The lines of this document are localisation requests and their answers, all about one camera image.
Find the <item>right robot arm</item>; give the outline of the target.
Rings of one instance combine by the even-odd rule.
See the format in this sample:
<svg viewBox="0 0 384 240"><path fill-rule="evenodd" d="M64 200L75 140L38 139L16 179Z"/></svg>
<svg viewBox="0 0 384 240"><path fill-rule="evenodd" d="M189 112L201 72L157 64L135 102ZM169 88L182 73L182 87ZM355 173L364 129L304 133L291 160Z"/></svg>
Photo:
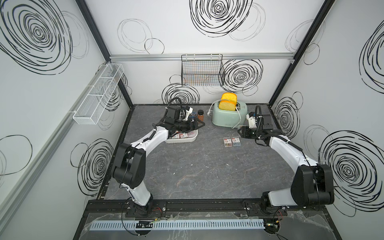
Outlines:
<svg viewBox="0 0 384 240"><path fill-rule="evenodd" d="M290 206L320 209L334 203L333 172L329 166L308 157L282 130L275 128L273 117L263 113L261 105L256 105L246 119L248 125L240 127L238 134L244 139L254 140L257 145L273 149L295 174L289 188L262 194L262 211L270 213Z"/></svg>

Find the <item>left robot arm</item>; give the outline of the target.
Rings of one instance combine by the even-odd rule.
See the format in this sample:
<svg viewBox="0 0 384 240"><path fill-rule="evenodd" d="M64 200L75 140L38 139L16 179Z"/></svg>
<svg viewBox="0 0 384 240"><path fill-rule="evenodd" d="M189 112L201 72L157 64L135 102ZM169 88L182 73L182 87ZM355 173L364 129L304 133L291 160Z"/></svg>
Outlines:
<svg viewBox="0 0 384 240"><path fill-rule="evenodd" d="M152 130L139 140L119 145L111 176L125 188L137 208L151 214L153 195L144 183L147 156L161 143L172 138L177 133L187 134L205 126L198 117L190 117L193 108L183 105L179 97L172 98L164 116L158 123L153 124Z"/></svg>

